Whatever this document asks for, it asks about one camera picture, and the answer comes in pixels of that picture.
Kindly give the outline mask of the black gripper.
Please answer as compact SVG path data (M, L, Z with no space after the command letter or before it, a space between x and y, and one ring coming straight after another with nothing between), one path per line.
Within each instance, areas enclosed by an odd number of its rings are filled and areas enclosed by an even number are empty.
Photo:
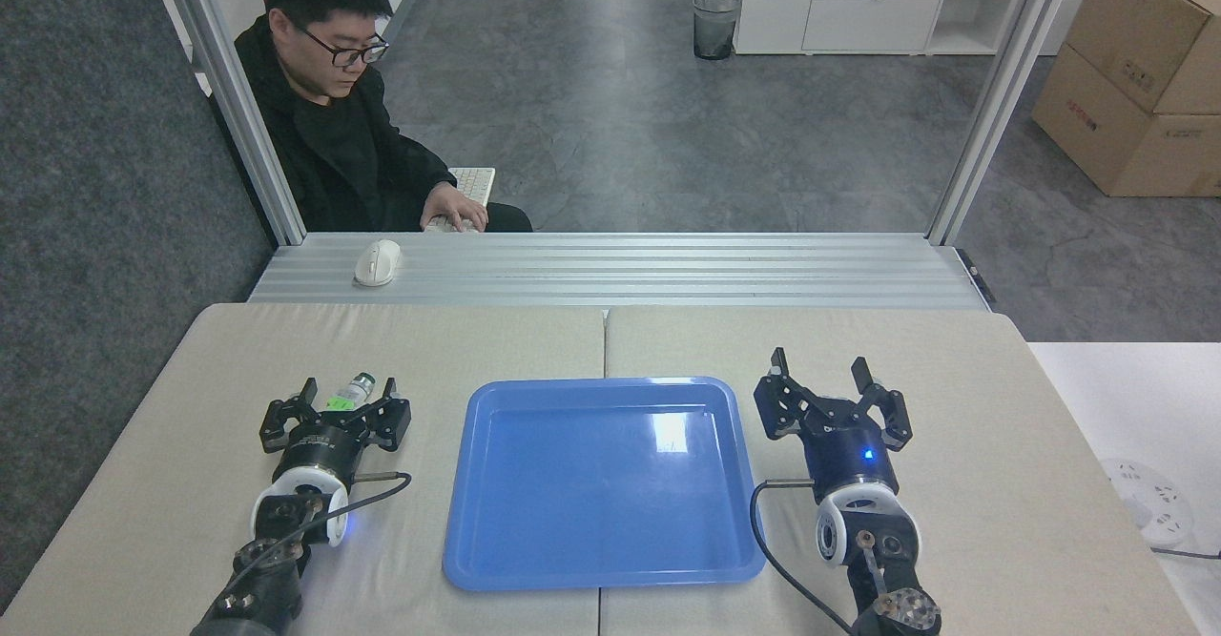
M402 397L394 377L385 381L383 396L359 407L355 421L361 431L349 432L336 424L319 422L313 407L317 397L317 380L309 377L302 389L288 399L271 400L259 432L263 453L283 450L272 480L280 480L293 468L317 468L341 482L353 482L361 450L369 444L383 452L400 449L402 439L411 422L410 400ZM288 433L286 424L295 419L298 426Z
M832 399L814 394L791 377L781 348L773 352L769 370L755 388L759 422L773 441L803 435L808 477L816 492L833 492L845 485L864 482L884 483L889 491L897 492L897 475L888 450L900 452L912 438L902 392L877 382L864 356L855 359L851 372L860 389L855 419L868 416L872 407L878 407L882 428L873 421L829 427L833 424Z

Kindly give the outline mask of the person's hand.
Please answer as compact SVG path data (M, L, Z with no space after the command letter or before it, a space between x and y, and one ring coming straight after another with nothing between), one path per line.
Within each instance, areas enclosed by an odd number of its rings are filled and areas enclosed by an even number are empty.
M440 181L424 199L419 227L424 229L433 219L440 217L448 220L451 226L459 232L466 229L464 227L466 220L477 232L484 232L488 223L488 211L484 203L471 200L448 181Z

